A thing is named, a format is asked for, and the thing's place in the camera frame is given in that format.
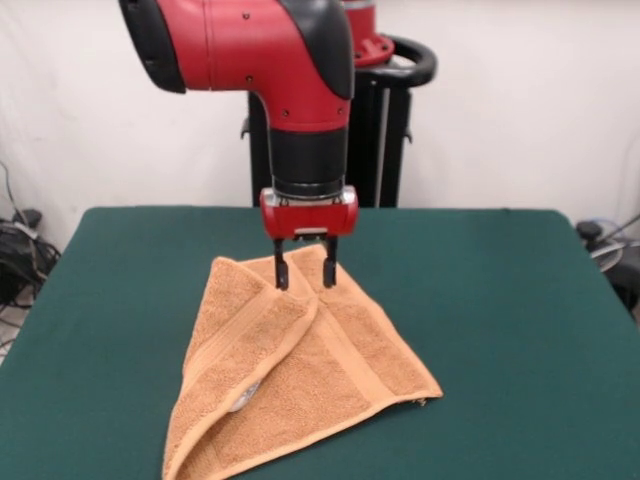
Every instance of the green tablecloth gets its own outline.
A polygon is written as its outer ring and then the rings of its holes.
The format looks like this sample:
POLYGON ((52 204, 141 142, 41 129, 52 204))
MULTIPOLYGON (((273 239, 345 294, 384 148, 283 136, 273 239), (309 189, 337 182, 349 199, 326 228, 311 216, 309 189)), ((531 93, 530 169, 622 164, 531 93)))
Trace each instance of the green tablecloth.
MULTIPOLYGON (((270 253, 256 210, 88 212, 0 367, 0 478, 159 478, 210 262, 270 253)), ((640 477, 640 338, 563 217, 363 211, 339 258, 445 397, 246 478, 640 477)))

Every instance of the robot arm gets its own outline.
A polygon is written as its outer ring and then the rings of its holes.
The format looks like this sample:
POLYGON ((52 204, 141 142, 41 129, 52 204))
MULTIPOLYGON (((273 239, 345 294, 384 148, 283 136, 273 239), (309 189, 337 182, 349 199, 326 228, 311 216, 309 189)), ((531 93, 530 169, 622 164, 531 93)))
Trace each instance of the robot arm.
POLYGON ((277 286, 286 239, 321 238, 335 284, 337 237, 351 233, 344 185, 354 90, 351 31, 338 0, 120 0, 140 60, 164 90, 247 90, 269 122, 273 188, 262 193, 277 286))

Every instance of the black metal stand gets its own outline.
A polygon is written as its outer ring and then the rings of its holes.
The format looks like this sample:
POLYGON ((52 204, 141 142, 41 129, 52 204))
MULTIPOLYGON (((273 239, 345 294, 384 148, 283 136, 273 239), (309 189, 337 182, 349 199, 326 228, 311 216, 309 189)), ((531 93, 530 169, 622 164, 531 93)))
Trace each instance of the black metal stand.
MULTIPOLYGON (((414 65, 393 62, 356 71, 356 92, 351 104, 346 183, 353 185, 361 207, 397 207, 405 138, 411 140, 410 89, 429 83, 436 71, 433 52, 416 42, 390 37, 397 56, 414 65)), ((253 205, 271 186, 267 119, 260 99, 249 94, 249 121, 243 129, 251 136, 253 205)))

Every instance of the orange towel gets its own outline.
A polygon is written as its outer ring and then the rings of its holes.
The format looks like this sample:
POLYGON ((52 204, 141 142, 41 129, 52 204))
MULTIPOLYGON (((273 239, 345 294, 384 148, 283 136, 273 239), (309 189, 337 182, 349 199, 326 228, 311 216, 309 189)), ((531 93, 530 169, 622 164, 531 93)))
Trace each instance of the orange towel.
POLYGON ((338 285, 322 287, 324 256, 319 245, 288 253, 287 292, 273 287, 272 257, 214 261, 171 414, 163 478, 228 478, 395 403, 442 396, 384 311, 341 267, 338 285))

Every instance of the black handle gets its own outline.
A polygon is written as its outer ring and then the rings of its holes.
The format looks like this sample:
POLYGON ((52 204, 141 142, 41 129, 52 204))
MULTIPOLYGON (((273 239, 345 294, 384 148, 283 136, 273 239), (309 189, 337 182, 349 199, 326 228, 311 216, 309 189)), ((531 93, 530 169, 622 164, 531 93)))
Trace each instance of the black handle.
POLYGON ((413 88, 433 80, 438 67, 435 54, 424 45, 401 37, 387 36, 395 43, 394 55, 407 58, 415 63, 403 67, 387 63, 356 71, 358 84, 377 83, 382 88, 413 88))

